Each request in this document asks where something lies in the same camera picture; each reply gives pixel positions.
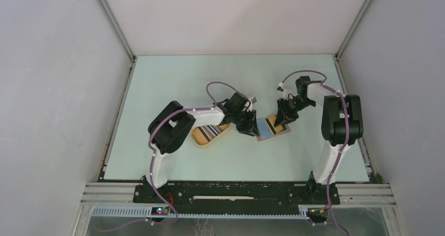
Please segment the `brown leather card holder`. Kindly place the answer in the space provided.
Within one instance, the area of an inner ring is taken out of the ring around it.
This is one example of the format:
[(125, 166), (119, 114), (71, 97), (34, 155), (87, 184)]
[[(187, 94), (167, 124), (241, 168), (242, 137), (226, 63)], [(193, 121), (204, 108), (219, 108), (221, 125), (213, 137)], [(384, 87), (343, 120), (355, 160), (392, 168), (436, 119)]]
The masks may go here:
[(267, 139), (269, 139), (269, 138), (273, 138), (273, 137), (276, 137), (276, 136), (283, 135), (283, 134), (286, 134), (286, 133), (290, 133), (290, 132), (291, 132), (289, 126), (286, 125), (287, 128), (288, 128), (288, 131), (287, 131), (287, 132), (283, 132), (283, 133), (279, 133), (279, 134), (277, 134), (277, 135), (273, 135), (272, 132), (270, 131), (270, 129), (268, 128), (268, 126), (267, 126), (265, 120), (266, 120), (266, 117), (265, 117), (265, 118), (261, 118), (261, 119), (257, 119), (258, 130), (259, 130), (259, 133), (260, 133), (260, 135), (257, 136), (257, 140), (258, 140), (259, 142), (260, 142), (260, 141), (267, 140)]

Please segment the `left controller board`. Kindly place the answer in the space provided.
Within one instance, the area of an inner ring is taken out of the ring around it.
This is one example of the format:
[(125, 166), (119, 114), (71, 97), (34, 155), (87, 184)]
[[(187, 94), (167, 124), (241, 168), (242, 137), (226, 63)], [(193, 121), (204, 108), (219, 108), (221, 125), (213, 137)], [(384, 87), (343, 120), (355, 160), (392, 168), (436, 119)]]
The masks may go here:
[(152, 207), (151, 215), (154, 216), (167, 216), (169, 215), (169, 207)]

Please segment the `controller board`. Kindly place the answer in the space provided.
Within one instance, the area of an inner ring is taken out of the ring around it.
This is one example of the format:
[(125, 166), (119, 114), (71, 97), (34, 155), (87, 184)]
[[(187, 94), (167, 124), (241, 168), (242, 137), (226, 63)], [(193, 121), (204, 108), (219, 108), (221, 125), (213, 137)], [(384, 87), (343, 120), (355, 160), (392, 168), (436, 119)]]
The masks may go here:
[(151, 215), (154, 216), (167, 216), (169, 215), (169, 207), (152, 207)]
[(329, 216), (329, 209), (309, 209), (308, 216), (327, 218)]

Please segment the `striped cards in tray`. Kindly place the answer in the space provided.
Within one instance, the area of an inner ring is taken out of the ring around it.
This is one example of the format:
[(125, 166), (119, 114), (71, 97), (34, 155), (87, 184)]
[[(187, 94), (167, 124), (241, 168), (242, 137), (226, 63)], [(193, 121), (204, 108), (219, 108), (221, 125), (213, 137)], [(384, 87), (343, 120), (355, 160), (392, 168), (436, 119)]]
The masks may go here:
[(198, 130), (202, 133), (204, 138), (209, 142), (215, 139), (218, 135), (220, 135), (224, 131), (220, 126), (215, 126), (215, 125), (200, 126), (198, 127)]

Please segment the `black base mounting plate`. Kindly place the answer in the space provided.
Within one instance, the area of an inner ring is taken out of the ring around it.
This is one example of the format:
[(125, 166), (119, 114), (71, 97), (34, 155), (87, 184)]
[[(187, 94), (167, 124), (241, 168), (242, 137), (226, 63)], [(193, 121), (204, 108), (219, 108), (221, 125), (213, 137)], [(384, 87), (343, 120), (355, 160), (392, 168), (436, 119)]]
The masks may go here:
[(335, 184), (313, 181), (168, 181), (157, 190), (146, 179), (135, 187), (134, 203), (169, 202), (178, 214), (280, 216), (299, 208), (340, 204)]

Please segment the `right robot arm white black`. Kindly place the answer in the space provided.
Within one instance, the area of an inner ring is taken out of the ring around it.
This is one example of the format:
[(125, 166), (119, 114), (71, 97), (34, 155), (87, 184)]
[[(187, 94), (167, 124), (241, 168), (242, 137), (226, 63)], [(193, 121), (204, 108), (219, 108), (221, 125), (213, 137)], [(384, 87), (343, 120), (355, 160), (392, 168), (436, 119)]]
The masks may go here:
[(355, 94), (343, 94), (329, 87), (325, 81), (312, 81), (301, 76), (296, 82), (297, 94), (293, 95), (280, 82), (277, 90), (282, 98), (277, 100), (278, 111), (275, 126), (296, 121), (298, 112), (309, 106), (322, 107), (321, 133), (325, 140), (318, 165), (311, 171), (314, 184), (305, 189), (306, 199), (319, 203), (326, 197), (325, 187), (335, 182), (335, 175), (344, 154), (363, 136), (364, 126), (361, 99)]

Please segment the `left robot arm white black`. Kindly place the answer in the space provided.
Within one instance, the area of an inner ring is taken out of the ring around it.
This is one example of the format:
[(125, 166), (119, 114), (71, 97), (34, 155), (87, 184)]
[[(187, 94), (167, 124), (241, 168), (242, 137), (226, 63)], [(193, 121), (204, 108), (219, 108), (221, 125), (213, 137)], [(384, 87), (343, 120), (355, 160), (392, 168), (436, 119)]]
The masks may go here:
[(148, 127), (148, 146), (153, 151), (150, 168), (146, 174), (148, 185), (145, 195), (152, 202), (161, 202), (166, 196), (164, 185), (168, 182), (173, 164), (171, 155), (188, 137), (200, 145), (216, 140), (231, 125), (240, 134), (259, 136), (254, 97), (236, 92), (230, 99), (203, 108), (185, 108), (177, 101), (170, 102)]

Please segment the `right controller board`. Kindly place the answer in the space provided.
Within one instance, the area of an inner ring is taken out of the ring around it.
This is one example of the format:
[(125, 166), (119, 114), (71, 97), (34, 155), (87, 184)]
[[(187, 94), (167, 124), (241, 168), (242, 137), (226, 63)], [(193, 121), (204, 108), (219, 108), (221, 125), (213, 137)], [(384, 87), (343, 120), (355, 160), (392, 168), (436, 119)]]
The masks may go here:
[(327, 218), (329, 216), (329, 209), (309, 209), (308, 216)]

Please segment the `oval wooden tray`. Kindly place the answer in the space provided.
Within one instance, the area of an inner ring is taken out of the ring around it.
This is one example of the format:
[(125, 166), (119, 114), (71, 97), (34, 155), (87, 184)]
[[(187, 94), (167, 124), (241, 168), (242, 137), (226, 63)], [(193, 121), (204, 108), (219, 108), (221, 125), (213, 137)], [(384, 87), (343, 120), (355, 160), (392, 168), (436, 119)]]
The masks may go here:
[(230, 124), (199, 126), (192, 129), (190, 136), (198, 147), (204, 148), (220, 140), (230, 128)]

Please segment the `gold credit card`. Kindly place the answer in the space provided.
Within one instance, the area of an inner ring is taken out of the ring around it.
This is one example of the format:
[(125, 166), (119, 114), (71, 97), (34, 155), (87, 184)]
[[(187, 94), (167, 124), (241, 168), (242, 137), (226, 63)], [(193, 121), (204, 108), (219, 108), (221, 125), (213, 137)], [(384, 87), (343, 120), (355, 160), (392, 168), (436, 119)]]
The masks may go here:
[(286, 125), (279, 125), (279, 126), (274, 125), (276, 119), (277, 119), (276, 115), (270, 115), (265, 120), (265, 122), (266, 122), (268, 128), (270, 129), (270, 131), (272, 132), (272, 134), (277, 135), (279, 133), (287, 132), (288, 128)]

